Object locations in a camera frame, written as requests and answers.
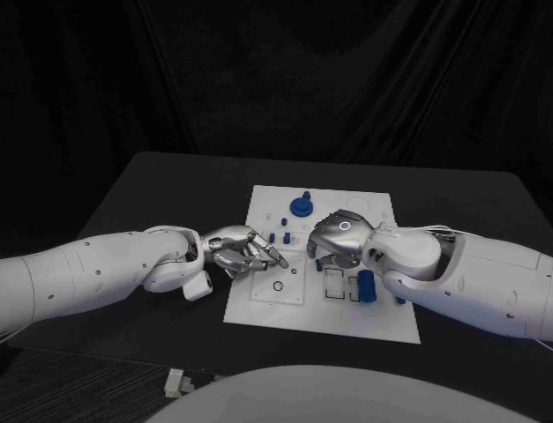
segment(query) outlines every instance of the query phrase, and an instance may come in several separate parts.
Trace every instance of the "dark background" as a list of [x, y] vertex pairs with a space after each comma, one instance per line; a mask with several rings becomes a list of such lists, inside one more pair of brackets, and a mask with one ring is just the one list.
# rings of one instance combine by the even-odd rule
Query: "dark background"
[[513, 172], [553, 225], [553, 1], [0, 1], [0, 257], [140, 151]]

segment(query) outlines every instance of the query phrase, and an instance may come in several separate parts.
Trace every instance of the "white plastic board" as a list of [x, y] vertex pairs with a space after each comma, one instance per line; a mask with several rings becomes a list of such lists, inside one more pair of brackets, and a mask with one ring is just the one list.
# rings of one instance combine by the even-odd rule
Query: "white plastic board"
[[[313, 213], [298, 218], [289, 206], [305, 191], [311, 193]], [[397, 304], [378, 277], [377, 301], [358, 302], [357, 273], [365, 266], [348, 270], [325, 266], [316, 271], [315, 261], [305, 254], [315, 224], [338, 209], [361, 214], [373, 226], [380, 221], [396, 223], [389, 194], [254, 186], [246, 224], [266, 239], [274, 234], [273, 245], [290, 266], [286, 270], [274, 266], [234, 281], [224, 322], [419, 344], [412, 304]], [[290, 233], [289, 244], [283, 243], [285, 233]], [[326, 254], [324, 249], [316, 250], [316, 257]]]

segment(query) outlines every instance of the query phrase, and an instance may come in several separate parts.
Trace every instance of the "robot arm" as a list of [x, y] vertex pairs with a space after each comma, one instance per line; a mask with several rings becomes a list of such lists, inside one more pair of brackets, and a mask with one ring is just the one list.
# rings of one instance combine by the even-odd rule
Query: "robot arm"
[[[261, 252], [270, 260], [261, 260]], [[124, 300], [139, 285], [153, 293], [182, 288], [186, 299], [196, 300], [212, 292], [207, 262], [231, 278], [273, 263], [287, 266], [247, 226], [228, 226], [205, 237], [188, 228], [157, 226], [0, 260], [0, 335]]]
[[373, 228], [350, 211], [318, 223], [311, 258], [316, 246], [334, 253], [325, 260], [361, 261], [389, 291], [436, 313], [500, 335], [553, 341], [553, 257], [478, 236], [445, 241], [419, 229]]

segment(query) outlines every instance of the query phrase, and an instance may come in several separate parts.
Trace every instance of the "black table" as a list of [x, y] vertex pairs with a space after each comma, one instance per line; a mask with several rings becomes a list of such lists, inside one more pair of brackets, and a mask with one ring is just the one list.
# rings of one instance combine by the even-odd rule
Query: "black table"
[[[402, 226], [443, 224], [553, 256], [552, 227], [513, 174], [153, 152], [134, 156], [79, 238], [157, 225], [202, 234], [243, 224], [254, 184], [387, 192]], [[553, 352], [536, 342], [493, 335], [419, 306], [420, 345], [222, 323], [228, 278], [218, 267], [208, 272], [215, 291], [204, 299], [139, 288], [105, 308], [35, 323], [10, 345], [220, 375], [292, 364], [367, 368], [553, 421]]]

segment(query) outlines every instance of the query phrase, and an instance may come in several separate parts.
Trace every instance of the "blue object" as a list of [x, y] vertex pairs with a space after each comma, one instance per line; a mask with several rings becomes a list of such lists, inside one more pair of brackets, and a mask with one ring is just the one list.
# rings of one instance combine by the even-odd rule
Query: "blue object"
[[358, 283], [358, 300], [361, 302], [374, 302], [376, 297], [376, 283], [374, 283], [374, 272], [361, 271], [357, 274]]
[[305, 218], [312, 214], [313, 211], [313, 205], [311, 201], [311, 193], [308, 191], [303, 192], [303, 196], [299, 198], [295, 198], [292, 200], [292, 214], [298, 218]]

